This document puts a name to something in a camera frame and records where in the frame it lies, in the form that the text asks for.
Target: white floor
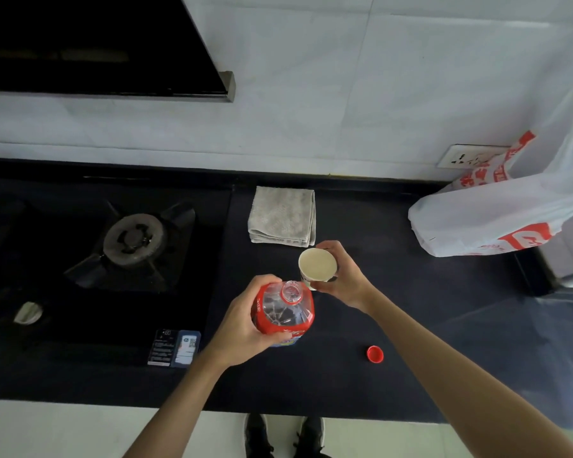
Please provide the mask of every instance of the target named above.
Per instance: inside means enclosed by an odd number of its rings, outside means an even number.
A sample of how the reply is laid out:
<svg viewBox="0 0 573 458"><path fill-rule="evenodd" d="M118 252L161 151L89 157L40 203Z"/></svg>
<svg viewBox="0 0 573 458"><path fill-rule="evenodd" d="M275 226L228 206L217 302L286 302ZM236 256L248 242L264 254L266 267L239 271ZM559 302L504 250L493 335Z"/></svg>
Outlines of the white floor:
<svg viewBox="0 0 573 458"><path fill-rule="evenodd" d="M0 458L120 458L153 415L151 408L0 400ZM291 458L301 419L268 416L275 458ZM244 415L202 412L184 456L243 458ZM332 458L468 458L450 426L326 419Z"/></svg>

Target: outlet plate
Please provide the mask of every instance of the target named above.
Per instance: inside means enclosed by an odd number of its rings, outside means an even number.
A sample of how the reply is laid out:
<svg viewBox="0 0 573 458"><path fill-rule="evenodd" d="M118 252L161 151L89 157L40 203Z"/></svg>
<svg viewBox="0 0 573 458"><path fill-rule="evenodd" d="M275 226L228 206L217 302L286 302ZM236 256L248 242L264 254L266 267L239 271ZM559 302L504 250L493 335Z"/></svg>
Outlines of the outlet plate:
<svg viewBox="0 0 573 458"><path fill-rule="evenodd" d="M437 168L473 169L497 154L503 154L509 148L509 146L452 145L437 164Z"/></svg>

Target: red bottle cap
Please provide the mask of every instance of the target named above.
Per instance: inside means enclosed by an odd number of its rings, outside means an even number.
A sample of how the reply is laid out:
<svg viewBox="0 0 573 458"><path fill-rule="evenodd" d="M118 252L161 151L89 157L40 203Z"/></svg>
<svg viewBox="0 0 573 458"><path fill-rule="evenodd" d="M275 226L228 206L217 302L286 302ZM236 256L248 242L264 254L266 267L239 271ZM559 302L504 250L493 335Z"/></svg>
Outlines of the red bottle cap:
<svg viewBox="0 0 573 458"><path fill-rule="evenodd" d="M384 359L384 352L378 346L370 346L367 349L367 359L372 363L380 363Z"/></svg>

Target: burner cap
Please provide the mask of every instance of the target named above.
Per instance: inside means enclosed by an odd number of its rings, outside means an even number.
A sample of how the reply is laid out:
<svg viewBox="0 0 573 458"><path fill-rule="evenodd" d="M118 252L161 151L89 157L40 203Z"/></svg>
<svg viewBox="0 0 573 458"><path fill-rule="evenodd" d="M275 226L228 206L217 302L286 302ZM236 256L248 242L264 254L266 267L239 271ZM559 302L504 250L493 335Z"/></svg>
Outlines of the burner cap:
<svg viewBox="0 0 573 458"><path fill-rule="evenodd" d="M132 267L160 254L166 233L157 217L135 214L116 222L104 237L104 254L115 265Z"/></svg>

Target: clear plastic bottle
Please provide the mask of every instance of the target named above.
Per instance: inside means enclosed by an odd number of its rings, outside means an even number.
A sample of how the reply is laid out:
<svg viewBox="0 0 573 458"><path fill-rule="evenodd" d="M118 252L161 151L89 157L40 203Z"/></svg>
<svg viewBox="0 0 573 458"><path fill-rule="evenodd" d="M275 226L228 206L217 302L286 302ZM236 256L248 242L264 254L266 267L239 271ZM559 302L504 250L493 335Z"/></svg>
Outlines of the clear plastic bottle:
<svg viewBox="0 0 573 458"><path fill-rule="evenodd" d="M267 284L257 294L252 318L262 333L290 331L291 340L280 345L294 344L314 321L312 293L299 281Z"/></svg>

